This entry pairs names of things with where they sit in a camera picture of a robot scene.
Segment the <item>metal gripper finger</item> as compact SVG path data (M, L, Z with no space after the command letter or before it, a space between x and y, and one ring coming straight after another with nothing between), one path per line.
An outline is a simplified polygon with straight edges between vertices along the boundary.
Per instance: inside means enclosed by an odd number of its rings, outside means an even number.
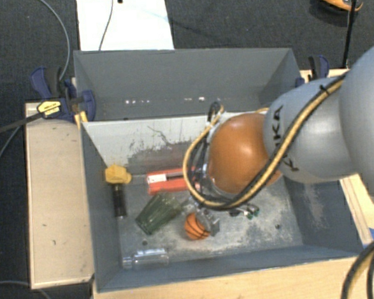
M207 220L206 230L210 233L212 237L216 236L220 231L220 219L214 218Z

